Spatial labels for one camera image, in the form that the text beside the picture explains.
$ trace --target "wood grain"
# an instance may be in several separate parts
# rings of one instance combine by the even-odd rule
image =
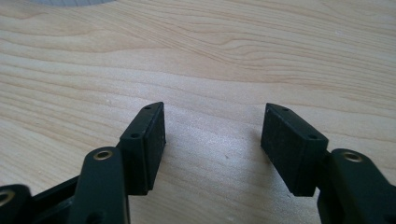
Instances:
[[[396,184],[394,1],[0,0],[0,185],[37,194],[165,103],[167,146],[133,223],[319,223],[260,148],[266,103]]]

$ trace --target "bolt hole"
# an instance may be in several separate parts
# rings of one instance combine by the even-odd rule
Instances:
[[[314,135],[314,134],[309,134],[308,137],[309,137],[310,139],[318,139],[317,136]]]
[[[132,138],[138,138],[140,136],[140,134],[138,134],[138,133],[133,133],[133,134],[131,134],[131,137]]]
[[[94,212],[91,213],[86,220],[87,224],[101,224],[105,220],[105,213]]]
[[[361,162],[362,158],[361,156],[351,153],[351,152],[344,152],[344,157],[349,160],[349,161],[354,161],[354,162]]]
[[[93,158],[96,159],[97,161],[102,161],[102,160],[110,158],[112,155],[113,155],[113,152],[111,152],[110,150],[103,150],[103,151],[96,153],[93,156]]]
[[[14,198],[15,192],[11,189],[4,189],[0,191],[0,207],[9,203]]]

